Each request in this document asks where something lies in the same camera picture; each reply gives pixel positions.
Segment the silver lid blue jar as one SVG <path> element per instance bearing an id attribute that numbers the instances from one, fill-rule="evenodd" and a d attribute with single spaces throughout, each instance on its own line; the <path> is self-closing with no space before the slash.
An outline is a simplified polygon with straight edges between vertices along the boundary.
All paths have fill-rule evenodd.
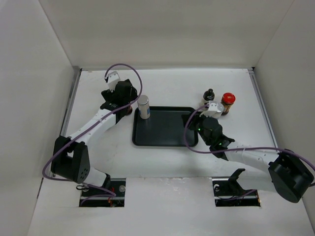
<path id="1" fill-rule="evenodd" d="M 149 99 L 146 95 L 141 95 L 137 100 L 138 112 L 142 119 L 148 119 L 150 117 L 150 105 Z"/>

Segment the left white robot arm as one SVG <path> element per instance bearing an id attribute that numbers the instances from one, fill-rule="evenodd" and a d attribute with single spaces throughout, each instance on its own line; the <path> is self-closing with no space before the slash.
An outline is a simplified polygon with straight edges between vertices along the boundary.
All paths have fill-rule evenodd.
<path id="1" fill-rule="evenodd" d="M 110 192 L 111 177 L 91 166 L 88 145 L 132 112 L 130 103 L 138 93 L 129 79 L 115 79 L 101 95 L 105 102 L 90 121 L 72 135 L 56 139 L 51 172 L 68 181 L 93 185 L 98 195 L 105 196 Z"/>

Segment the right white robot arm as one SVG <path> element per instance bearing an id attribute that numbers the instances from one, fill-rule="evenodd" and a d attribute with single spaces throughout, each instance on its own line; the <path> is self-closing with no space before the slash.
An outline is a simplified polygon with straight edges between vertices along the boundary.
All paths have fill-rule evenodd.
<path id="1" fill-rule="evenodd" d="M 277 192 L 282 198 L 297 203 L 305 192 L 315 185 L 315 177 L 309 170 L 314 168 L 304 157 L 288 149 L 275 147 L 248 147 L 223 134 L 218 120 L 193 111 L 182 115 L 184 130 L 197 132 L 206 146 L 207 154 L 227 162 L 237 162 L 264 173 L 263 176 L 247 177 L 243 170 L 230 177 L 228 189 L 241 194 L 245 189 Z"/>

